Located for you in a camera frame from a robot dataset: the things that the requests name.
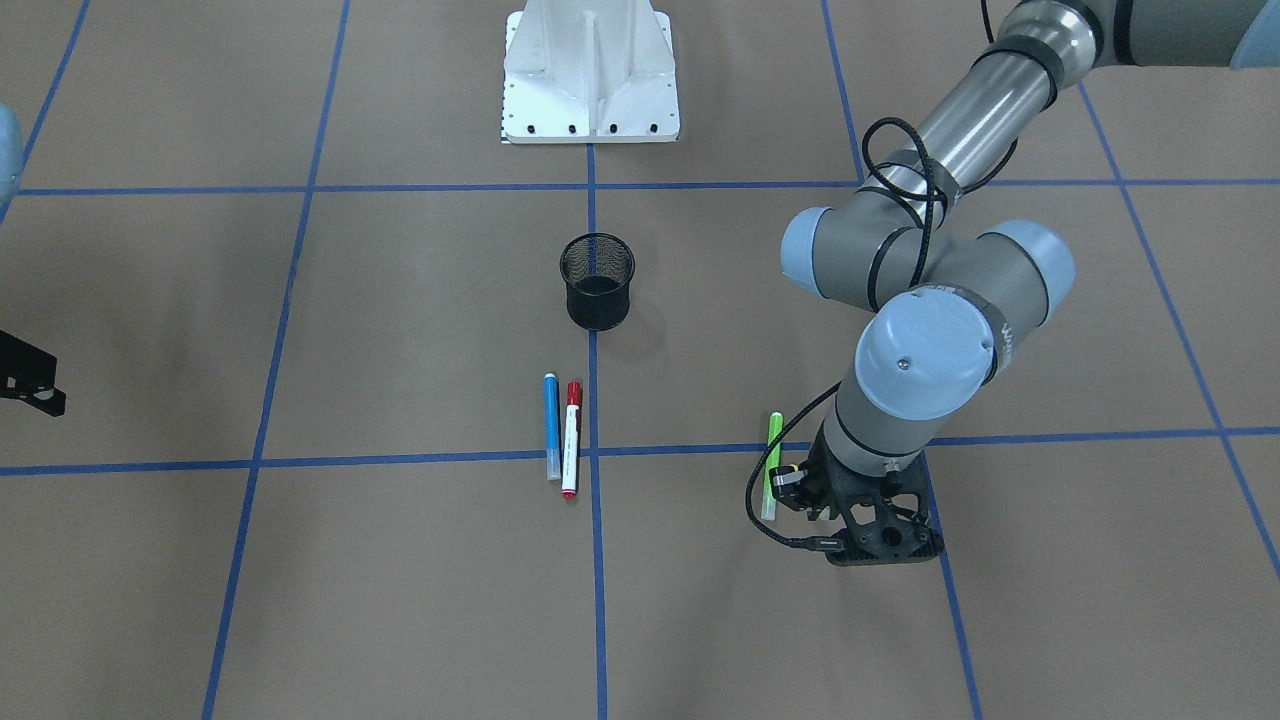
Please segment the green highlighter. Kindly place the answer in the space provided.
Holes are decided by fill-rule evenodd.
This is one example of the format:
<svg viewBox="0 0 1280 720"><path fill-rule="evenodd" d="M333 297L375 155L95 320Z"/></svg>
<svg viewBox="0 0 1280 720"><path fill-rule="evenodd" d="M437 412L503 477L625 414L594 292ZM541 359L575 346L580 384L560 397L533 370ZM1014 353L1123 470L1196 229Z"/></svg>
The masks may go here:
<svg viewBox="0 0 1280 720"><path fill-rule="evenodd" d="M772 413L765 438L765 446L769 452L765 455L765 462L759 475L762 500L758 516L762 521L773 521L776 518L776 500L772 492L771 471L780 465L782 450L777 438L781 436L783 428L785 415L777 411Z"/></svg>

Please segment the red white marker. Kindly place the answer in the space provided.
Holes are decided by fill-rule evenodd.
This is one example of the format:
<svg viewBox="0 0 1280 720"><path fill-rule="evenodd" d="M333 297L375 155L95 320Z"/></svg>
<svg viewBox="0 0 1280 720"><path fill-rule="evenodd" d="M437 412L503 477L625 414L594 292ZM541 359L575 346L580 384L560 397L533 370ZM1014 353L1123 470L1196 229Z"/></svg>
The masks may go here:
<svg viewBox="0 0 1280 720"><path fill-rule="evenodd" d="M561 452L561 496L566 501L576 500L579 493L581 405L582 383L580 380L571 380L566 391Z"/></svg>

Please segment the blue highlighter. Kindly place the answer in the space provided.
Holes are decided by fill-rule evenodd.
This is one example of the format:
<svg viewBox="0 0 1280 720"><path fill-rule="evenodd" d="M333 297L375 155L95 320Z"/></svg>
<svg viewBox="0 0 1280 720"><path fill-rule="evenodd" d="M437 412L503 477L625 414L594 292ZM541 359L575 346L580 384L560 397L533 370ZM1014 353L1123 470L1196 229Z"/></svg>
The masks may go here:
<svg viewBox="0 0 1280 720"><path fill-rule="evenodd" d="M545 460L548 480L561 480L561 395L559 382L554 372L543 378Z"/></svg>

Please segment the black mesh pen cup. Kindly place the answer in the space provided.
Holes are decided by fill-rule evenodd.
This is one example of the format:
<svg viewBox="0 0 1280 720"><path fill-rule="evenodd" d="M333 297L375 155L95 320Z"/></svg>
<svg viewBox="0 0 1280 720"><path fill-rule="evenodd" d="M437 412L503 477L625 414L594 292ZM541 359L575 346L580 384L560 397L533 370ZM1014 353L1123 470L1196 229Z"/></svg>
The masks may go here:
<svg viewBox="0 0 1280 720"><path fill-rule="evenodd" d="M589 233L570 241L559 255L566 311L585 331L611 331L630 311L635 256L618 237Z"/></svg>

